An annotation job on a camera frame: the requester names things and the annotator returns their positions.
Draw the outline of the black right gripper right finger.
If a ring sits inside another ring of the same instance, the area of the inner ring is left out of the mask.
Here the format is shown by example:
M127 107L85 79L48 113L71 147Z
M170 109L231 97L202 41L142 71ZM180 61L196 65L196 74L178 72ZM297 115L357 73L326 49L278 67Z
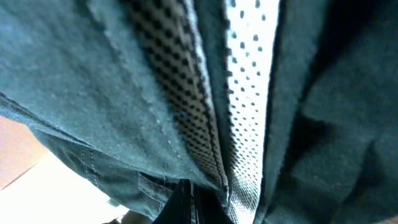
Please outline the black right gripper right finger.
M233 224L213 191L195 184L194 201L197 224Z

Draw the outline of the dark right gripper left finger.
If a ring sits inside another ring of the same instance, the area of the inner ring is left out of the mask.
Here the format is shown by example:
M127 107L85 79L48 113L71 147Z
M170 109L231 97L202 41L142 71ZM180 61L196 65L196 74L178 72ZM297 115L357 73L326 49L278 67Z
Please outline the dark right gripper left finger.
M191 185L181 179L153 224L191 224Z

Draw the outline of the black shorts garment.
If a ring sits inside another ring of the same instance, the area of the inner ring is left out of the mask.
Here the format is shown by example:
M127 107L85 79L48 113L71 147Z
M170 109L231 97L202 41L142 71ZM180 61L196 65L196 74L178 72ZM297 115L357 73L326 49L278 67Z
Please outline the black shorts garment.
M397 216L397 2L1 2L1 114L153 221Z

